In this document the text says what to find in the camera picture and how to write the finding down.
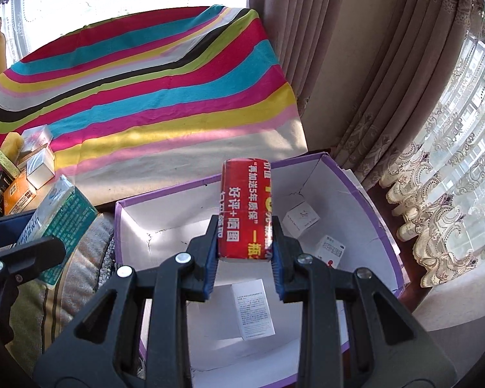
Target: teal box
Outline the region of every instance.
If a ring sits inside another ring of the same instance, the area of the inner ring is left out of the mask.
[[[49,288],[55,287],[78,242],[97,216],[97,210],[76,186],[61,176],[43,199],[23,230],[18,243],[35,241],[44,236],[58,237],[67,254],[60,265],[38,277]]]

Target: colorful striped cloth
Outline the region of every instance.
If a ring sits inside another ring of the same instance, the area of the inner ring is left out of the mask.
[[[56,171],[94,203],[307,150],[253,10],[184,7],[84,27],[0,75],[6,133],[49,124]]]

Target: brown curtain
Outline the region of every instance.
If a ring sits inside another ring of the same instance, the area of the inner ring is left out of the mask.
[[[397,0],[356,113],[332,153],[365,189],[415,138],[458,60],[472,0]]]
[[[275,54],[293,87],[298,112],[321,69],[342,0],[248,0],[262,20]]]

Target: red can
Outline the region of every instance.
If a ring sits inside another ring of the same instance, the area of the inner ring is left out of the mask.
[[[272,257],[271,165],[264,159],[230,159],[223,164],[219,205],[219,258]]]

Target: beige wall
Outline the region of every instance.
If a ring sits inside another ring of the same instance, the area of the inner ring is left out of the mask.
[[[337,145],[383,40],[396,0],[343,0],[313,94],[302,117],[309,150]]]

